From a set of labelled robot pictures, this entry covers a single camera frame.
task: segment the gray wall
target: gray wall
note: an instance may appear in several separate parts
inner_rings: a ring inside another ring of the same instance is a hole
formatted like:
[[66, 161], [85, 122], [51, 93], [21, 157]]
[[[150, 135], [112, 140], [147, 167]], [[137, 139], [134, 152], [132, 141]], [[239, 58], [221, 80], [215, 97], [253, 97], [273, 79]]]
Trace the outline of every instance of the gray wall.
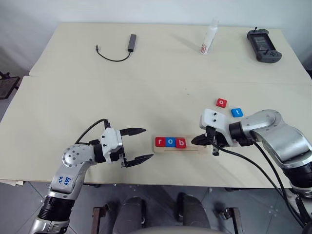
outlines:
[[27, 74], [62, 21], [209, 24], [214, 16], [221, 25], [281, 28], [308, 67], [311, 12], [311, 0], [0, 0], [0, 70]]

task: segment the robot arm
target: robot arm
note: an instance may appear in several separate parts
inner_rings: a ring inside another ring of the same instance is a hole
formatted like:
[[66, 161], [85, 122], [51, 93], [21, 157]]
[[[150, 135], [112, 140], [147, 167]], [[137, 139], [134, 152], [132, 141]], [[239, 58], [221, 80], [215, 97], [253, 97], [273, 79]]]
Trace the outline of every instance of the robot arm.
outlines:
[[[230, 123], [224, 114], [205, 109], [199, 126], [206, 133], [195, 137], [192, 144], [227, 147], [261, 141], [299, 194], [297, 204], [312, 218], [312, 145], [298, 129], [286, 124], [279, 112], [263, 110]], [[218, 155], [218, 148], [214, 147], [213, 155]]]
[[146, 130], [141, 128], [116, 130], [110, 127], [108, 120], [103, 121], [105, 131], [101, 135], [101, 142], [93, 140], [86, 144], [77, 141], [63, 152], [62, 164], [52, 179], [44, 205], [34, 220], [29, 234], [63, 234], [67, 231], [71, 209], [90, 166], [120, 160], [122, 167], [131, 167], [143, 163], [152, 156], [139, 156], [127, 161], [121, 137], [136, 135]]

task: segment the blue letter block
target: blue letter block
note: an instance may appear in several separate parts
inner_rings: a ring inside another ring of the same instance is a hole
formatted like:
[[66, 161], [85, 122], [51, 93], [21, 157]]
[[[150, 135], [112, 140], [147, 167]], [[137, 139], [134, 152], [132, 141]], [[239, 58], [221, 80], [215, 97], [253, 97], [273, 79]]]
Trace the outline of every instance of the blue letter block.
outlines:
[[176, 139], [174, 137], [166, 137], [166, 147], [175, 147]]
[[244, 114], [240, 108], [231, 109], [233, 117], [242, 117]]

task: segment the red letter block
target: red letter block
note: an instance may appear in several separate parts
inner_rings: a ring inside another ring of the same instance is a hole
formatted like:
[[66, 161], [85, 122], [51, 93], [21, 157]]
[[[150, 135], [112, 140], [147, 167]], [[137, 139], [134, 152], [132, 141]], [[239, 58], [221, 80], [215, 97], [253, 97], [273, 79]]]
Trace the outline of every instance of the red letter block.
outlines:
[[224, 100], [224, 99], [219, 98], [219, 99], [216, 101], [216, 106], [225, 108], [225, 107], [226, 107], [226, 103], [227, 103], [227, 100]]
[[166, 147], [166, 138], [165, 137], [156, 137], [155, 138], [156, 147]]
[[186, 141], [184, 138], [176, 138], [175, 139], [175, 147], [179, 149], [186, 148]]

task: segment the handwritten label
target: handwritten label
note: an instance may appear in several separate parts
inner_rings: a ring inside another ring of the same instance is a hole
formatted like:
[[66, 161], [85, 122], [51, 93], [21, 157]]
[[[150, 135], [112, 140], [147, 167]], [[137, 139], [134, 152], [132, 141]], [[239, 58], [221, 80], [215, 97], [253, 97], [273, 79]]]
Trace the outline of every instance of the handwritten label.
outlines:
[[72, 179], [69, 178], [69, 177], [66, 177], [64, 184], [65, 184], [65, 185], [69, 185], [69, 181], [70, 181], [70, 180], [72, 180]]
[[[66, 177], [66, 178], [65, 178], [65, 181], [64, 181], [64, 185], [69, 185], [69, 183], [70, 183], [71, 180], [72, 180], [71, 178]], [[62, 177], [62, 176], [60, 176], [60, 177], [58, 178], [58, 182], [59, 182], [60, 184], [63, 182], [63, 177]]]

